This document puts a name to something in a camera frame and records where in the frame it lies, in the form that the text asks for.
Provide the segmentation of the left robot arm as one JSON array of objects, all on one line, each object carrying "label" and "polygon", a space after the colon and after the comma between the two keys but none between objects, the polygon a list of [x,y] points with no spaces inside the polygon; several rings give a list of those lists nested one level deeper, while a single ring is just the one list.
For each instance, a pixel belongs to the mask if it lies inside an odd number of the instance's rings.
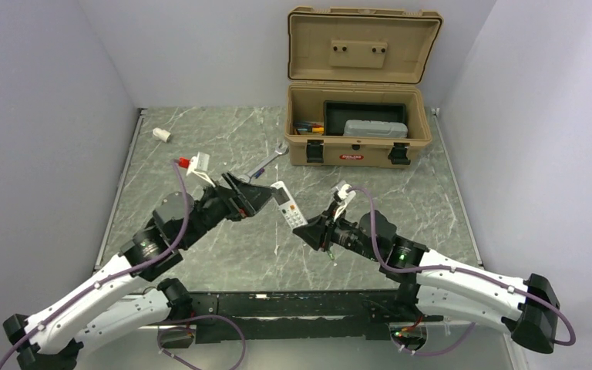
[{"label": "left robot arm", "polygon": [[21,369],[73,369],[90,352],[136,329],[179,324],[201,309],[176,278],[152,287],[188,250],[223,220],[255,216],[273,187],[245,183],[225,173],[194,200],[186,187],[167,195],[144,228],[87,281],[36,314],[14,314],[3,328]]}]

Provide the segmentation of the white remote control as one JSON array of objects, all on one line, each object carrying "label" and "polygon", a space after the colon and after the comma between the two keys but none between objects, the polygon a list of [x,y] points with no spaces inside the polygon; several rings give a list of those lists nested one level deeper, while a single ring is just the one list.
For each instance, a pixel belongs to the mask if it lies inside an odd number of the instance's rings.
[{"label": "white remote control", "polygon": [[296,204],[293,196],[283,181],[271,185],[274,189],[274,199],[277,207],[291,229],[306,225],[307,219]]}]

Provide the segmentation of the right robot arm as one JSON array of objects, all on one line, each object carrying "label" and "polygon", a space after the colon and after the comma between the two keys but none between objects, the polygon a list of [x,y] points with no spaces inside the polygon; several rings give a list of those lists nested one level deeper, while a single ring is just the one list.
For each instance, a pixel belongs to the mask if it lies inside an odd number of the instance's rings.
[{"label": "right robot arm", "polygon": [[458,318],[510,335],[518,345],[542,354],[553,352],[560,302],[542,275],[528,278],[495,274],[399,236],[380,212],[350,222],[323,213],[291,223],[292,232],[316,251],[333,244],[371,261],[399,283],[395,313],[404,320],[420,316]]}]

